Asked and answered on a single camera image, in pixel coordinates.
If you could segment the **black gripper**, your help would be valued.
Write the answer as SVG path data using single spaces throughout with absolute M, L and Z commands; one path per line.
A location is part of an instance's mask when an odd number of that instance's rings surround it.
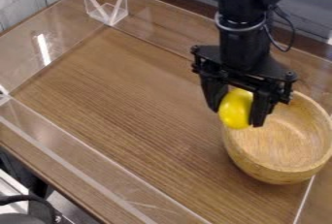
M 290 102 L 296 73 L 271 57 L 270 47 L 278 45 L 270 34 L 271 17 L 263 15 L 250 22 L 223 19 L 215 14 L 221 42 L 192 46 L 191 69 L 199 76 L 209 109 L 217 112 L 229 86 L 253 92 L 250 124 L 262 127 L 277 103 Z

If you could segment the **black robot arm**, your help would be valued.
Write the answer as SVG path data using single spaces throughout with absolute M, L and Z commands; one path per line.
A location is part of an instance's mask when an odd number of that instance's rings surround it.
M 261 127 L 274 106 L 290 102 L 297 80 L 293 70 L 271 57 L 275 46 L 271 18 L 285 16 L 278 9 L 281 0 L 218 0 L 214 23 L 219 43 L 190 48 L 191 70 L 199 76 L 206 104 L 219 108 L 229 87 L 253 93 L 249 124 Z

